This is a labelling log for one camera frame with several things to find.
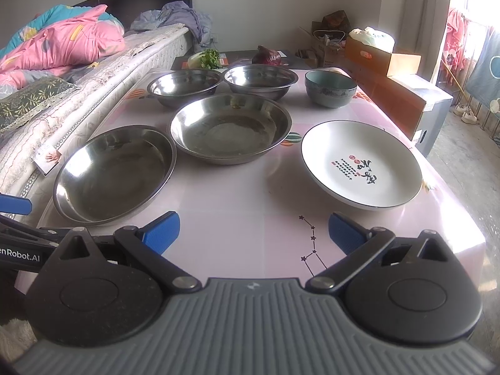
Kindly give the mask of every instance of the gray curtain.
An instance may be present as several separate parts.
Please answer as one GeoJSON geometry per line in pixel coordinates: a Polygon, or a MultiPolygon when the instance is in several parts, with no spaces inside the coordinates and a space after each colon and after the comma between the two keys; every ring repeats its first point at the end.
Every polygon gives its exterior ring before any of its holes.
{"type": "Polygon", "coordinates": [[[433,78],[441,57],[449,0],[406,0],[398,46],[422,55],[418,75],[433,78]]]}

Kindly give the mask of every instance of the black table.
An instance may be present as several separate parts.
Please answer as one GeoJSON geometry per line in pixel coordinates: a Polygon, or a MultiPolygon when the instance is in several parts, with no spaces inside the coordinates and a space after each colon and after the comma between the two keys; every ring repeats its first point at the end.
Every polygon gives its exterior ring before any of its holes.
{"type": "MultiPolygon", "coordinates": [[[[286,67],[288,69],[311,69],[310,66],[306,64],[306,62],[299,58],[298,56],[293,55],[288,50],[282,50],[282,52],[286,55],[286,57],[282,57],[282,67],[286,67]]],[[[227,56],[227,61],[229,62],[229,66],[232,66],[237,63],[251,63],[252,58],[257,53],[256,50],[250,51],[229,51],[229,52],[221,52],[225,53],[227,56]]],[[[191,55],[178,56],[173,61],[171,70],[180,70],[183,68],[183,63],[188,61],[188,57],[191,55]]]]}

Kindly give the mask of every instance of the teal blanket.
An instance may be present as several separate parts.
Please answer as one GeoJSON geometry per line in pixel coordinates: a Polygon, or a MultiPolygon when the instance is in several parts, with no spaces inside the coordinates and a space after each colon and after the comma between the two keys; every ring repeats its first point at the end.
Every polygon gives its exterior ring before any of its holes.
{"type": "MultiPolygon", "coordinates": [[[[54,22],[76,17],[77,15],[83,14],[91,8],[92,7],[69,7],[68,5],[62,4],[52,7],[15,33],[12,36],[11,40],[8,42],[7,46],[4,47],[4,49],[0,50],[0,59],[7,55],[9,52],[16,49],[24,41],[27,41],[28,39],[35,36],[40,30],[54,24],[54,22]]],[[[113,15],[108,14],[107,12],[100,15],[99,20],[112,20],[119,23],[119,21],[114,18],[113,15]]]]}

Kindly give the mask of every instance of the pink tablecloth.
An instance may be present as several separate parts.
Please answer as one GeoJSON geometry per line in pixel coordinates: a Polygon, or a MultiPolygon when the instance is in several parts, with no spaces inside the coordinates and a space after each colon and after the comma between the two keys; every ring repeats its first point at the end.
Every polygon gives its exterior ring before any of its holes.
{"type": "MultiPolygon", "coordinates": [[[[328,236],[329,215],[341,211],[367,228],[384,226],[400,237],[416,237],[423,229],[438,231],[477,283],[484,237],[427,160],[362,91],[346,107],[322,108],[306,95],[306,71],[296,72],[298,83],[280,100],[292,116],[292,131],[303,136],[314,125],[335,119],[385,129],[411,149],[422,168],[424,184],[412,201],[388,211],[340,203],[308,175],[299,143],[280,145],[253,162],[234,166],[206,164],[179,151],[170,180],[147,207],[113,224],[91,227],[91,233],[109,234],[126,224],[141,227],[175,210],[181,217],[181,233],[163,255],[202,282],[208,277],[298,277],[304,283],[311,272],[318,274],[344,256],[328,236]],[[306,266],[303,257],[313,250],[311,225],[319,257],[308,257],[306,266]]],[[[94,135],[129,124],[166,130],[172,113],[155,99],[145,98],[144,89],[157,75],[158,70],[145,75],[94,135]]],[[[225,85],[218,87],[218,93],[225,91],[225,85]]],[[[71,224],[51,202],[39,226],[71,224]]]]}

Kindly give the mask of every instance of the red cloth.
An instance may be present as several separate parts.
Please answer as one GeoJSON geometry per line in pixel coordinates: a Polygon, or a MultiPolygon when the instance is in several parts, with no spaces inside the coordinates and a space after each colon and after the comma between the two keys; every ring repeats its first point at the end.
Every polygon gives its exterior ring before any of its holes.
{"type": "Polygon", "coordinates": [[[450,8],[448,12],[446,39],[444,41],[443,59],[451,71],[463,69],[463,42],[466,36],[466,23],[461,11],[450,8]]]}

